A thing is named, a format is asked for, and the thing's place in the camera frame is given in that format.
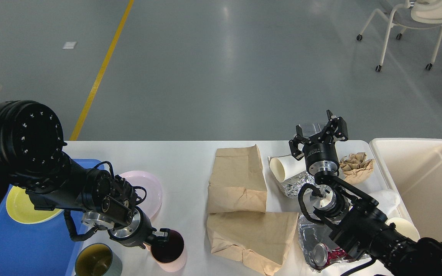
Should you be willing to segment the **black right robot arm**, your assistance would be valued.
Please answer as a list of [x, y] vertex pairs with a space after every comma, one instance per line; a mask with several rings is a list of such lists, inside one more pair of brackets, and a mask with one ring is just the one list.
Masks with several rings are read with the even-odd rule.
[[370, 255], [371, 261], [346, 271], [351, 275], [376, 261], [395, 276], [442, 276], [442, 242], [424, 237], [413, 241], [400, 234], [372, 196], [338, 176], [335, 143], [348, 140], [346, 121], [326, 111], [328, 122], [312, 136], [302, 127], [289, 140], [292, 157], [305, 160], [315, 183], [304, 184], [298, 193], [302, 214], [314, 224], [330, 228], [330, 239], [351, 258]]

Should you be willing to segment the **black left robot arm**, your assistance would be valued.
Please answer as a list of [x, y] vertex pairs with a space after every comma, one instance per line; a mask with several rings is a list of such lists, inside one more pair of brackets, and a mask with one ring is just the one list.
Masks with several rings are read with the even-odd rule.
[[165, 246], [170, 229], [155, 229], [139, 208], [146, 196], [114, 173], [110, 161], [83, 168], [63, 151], [56, 113], [36, 101], [0, 103], [0, 184], [22, 188], [37, 211], [62, 209], [70, 239], [97, 231], [126, 247]]

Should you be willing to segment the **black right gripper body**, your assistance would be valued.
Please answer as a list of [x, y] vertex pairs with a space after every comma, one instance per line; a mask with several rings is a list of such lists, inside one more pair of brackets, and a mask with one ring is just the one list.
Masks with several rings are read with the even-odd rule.
[[300, 137], [307, 172], [339, 175], [339, 163], [335, 148], [335, 135], [330, 132], [317, 133], [310, 137]]

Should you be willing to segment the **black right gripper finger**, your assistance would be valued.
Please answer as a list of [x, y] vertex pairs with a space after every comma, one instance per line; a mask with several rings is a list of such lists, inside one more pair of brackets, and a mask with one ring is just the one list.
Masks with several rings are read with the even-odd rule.
[[303, 136], [302, 127], [296, 127], [296, 134], [293, 139], [289, 140], [289, 147], [292, 157], [297, 161], [300, 161], [305, 156], [303, 150], [299, 149], [300, 145], [303, 147], [307, 145], [307, 138]]
[[320, 131], [320, 142], [330, 144], [349, 140], [346, 121], [342, 117], [333, 115], [330, 110], [327, 110], [326, 114], [328, 122]]

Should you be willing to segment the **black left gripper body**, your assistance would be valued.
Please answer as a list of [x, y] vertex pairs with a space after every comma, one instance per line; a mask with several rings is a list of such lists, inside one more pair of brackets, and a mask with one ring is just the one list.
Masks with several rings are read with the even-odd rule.
[[151, 246], [154, 241], [153, 232], [156, 229], [152, 227], [149, 217], [139, 208], [133, 211], [132, 222], [120, 229], [108, 230], [109, 239], [118, 242], [125, 247]]

